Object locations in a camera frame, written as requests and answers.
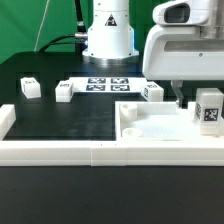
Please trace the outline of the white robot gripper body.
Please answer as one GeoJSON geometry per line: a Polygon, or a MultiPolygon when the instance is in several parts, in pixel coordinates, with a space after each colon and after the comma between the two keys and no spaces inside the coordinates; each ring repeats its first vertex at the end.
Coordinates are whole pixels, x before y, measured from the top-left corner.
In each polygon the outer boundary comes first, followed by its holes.
{"type": "Polygon", "coordinates": [[[224,0],[156,6],[144,49],[149,80],[224,80],[224,0]]]}

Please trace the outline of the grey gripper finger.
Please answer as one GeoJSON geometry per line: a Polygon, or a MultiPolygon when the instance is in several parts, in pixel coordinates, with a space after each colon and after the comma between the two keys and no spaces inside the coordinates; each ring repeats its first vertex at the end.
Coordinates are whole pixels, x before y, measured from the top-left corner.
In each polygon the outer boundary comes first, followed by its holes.
{"type": "Polygon", "coordinates": [[[188,101],[184,98],[182,94],[181,88],[183,86],[183,82],[181,80],[172,80],[171,87],[176,96],[176,103],[179,108],[186,109],[188,101]]]}

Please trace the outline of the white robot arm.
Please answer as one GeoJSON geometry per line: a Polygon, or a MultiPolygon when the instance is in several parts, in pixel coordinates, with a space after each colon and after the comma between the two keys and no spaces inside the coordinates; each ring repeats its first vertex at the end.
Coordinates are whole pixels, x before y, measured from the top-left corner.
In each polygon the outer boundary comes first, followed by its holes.
{"type": "MultiPolygon", "coordinates": [[[[123,64],[139,56],[129,24],[129,0],[93,0],[83,59],[123,64]]],[[[224,0],[169,0],[152,13],[142,73],[169,80],[178,100],[185,80],[224,80],[224,0]]]]}

